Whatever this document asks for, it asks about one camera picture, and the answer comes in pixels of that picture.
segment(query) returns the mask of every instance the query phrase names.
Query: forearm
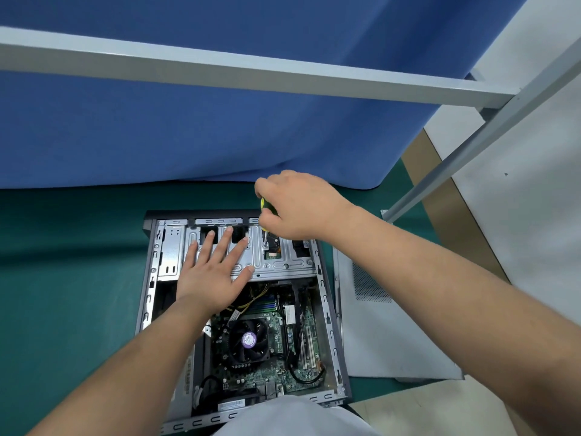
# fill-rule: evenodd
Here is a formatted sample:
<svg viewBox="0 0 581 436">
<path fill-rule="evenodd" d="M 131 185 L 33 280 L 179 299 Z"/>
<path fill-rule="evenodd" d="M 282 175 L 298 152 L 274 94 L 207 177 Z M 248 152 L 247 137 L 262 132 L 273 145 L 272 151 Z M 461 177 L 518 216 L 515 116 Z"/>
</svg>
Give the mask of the forearm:
<svg viewBox="0 0 581 436">
<path fill-rule="evenodd" d="M 329 230 L 327 240 L 364 267 L 467 373 L 515 407 L 541 391 L 551 401 L 551 393 L 570 395 L 569 407 L 579 406 L 581 335 L 575 324 L 361 208 L 333 223 L 340 229 Z M 541 405 L 539 397 L 533 400 Z"/>
<path fill-rule="evenodd" d="M 206 321 L 189 298 L 174 303 L 75 389 L 30 435 L 158 434 L 187 355 Z"/>
</svg>

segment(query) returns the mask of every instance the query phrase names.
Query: white metal bar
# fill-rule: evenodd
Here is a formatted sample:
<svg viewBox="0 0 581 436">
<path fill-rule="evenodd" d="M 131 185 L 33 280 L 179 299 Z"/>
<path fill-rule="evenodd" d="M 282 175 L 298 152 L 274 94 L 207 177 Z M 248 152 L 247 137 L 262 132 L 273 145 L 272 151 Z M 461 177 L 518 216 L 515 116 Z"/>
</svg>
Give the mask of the white metal bar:
<svg viewBox="0 0 581 436">
<path fill-rule="evenodd" d="M 476 130 L 389 210 L 382 210 L 383 219 L 394 222 L 401 217 L 580 73 L 581 38 L 549 64 L 490 121 Z"/>
<path fill-rule="evenodd" d="M 0 27 L 0 70 L 498 109 L 518 89 L 342 65 Z"/>
</svg>

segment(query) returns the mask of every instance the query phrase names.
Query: hand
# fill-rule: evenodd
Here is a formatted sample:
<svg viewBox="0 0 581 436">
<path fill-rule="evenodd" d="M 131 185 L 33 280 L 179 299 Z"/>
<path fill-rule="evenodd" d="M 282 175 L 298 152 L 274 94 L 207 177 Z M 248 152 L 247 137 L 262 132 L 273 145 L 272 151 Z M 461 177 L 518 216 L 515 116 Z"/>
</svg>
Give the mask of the hand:
<svg viewBox="0 0 581 436">
<path fill-rule="evenodd" d="M 260 226 L 290 240 L 329 240 L 337 221 L 354 206 L 320 177 L 292 170 L 259 178 L 254 190 L 278 212 L 263 209 Z"/>
<path fill-rule="evenodd" d="M 176 300 L 190 298 L 210 318 L 215 313 L 227 308 L 242 291 L 244 285 L 252 278 L 253 266 L 246 266 L 236 280 L 230 274 L 238 259 L 244 252 L 248 239 L 244 237 L 224 258 L 230 240 L 232 227 L 224 231 L 212 254 L 214 231 L 206 235 L 198 260 L 198 242 L 193 242 L 185 256 L 184 265 L 179 275 Z"/>
</svg>

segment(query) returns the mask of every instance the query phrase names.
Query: ventilation holes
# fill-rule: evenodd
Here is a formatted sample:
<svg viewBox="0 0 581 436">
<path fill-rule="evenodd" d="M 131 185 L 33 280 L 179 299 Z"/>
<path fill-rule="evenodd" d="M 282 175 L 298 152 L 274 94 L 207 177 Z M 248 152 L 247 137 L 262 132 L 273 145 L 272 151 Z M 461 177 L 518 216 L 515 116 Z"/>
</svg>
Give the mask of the ventilation holes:
<svg viewBox="0 0 581 436">
<path fill-rule="evenodd" d="M 383 288 L 362 268 L 353 263 L 353 286 L 355 299 L 359 301 L 375 301 L 392 303 L 393 299 Z"/>
</svg>

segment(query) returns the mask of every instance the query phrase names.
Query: green mat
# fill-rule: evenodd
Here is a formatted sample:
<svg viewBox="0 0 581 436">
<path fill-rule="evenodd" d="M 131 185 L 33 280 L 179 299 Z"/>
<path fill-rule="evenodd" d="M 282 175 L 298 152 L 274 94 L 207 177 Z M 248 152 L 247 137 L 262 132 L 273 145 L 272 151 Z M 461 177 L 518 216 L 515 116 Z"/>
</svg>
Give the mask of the green mat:
<svg viewBox="0 0 581 436">
<path fill-rule="evenodd" d="M 399 161 L 374 190 L 339 188 L 379 216 L 412 187 Z M 0 421 L 21 435 L 134 334 L 147 210 L 256 208 L 252 183 L 0 190 Z M 396 223 L 437 242 L 422 205 Z M 332 275 L 330 246 L 325 248 Z M 353 399 L 405 388 L 351 378 Z"/>
</svg>

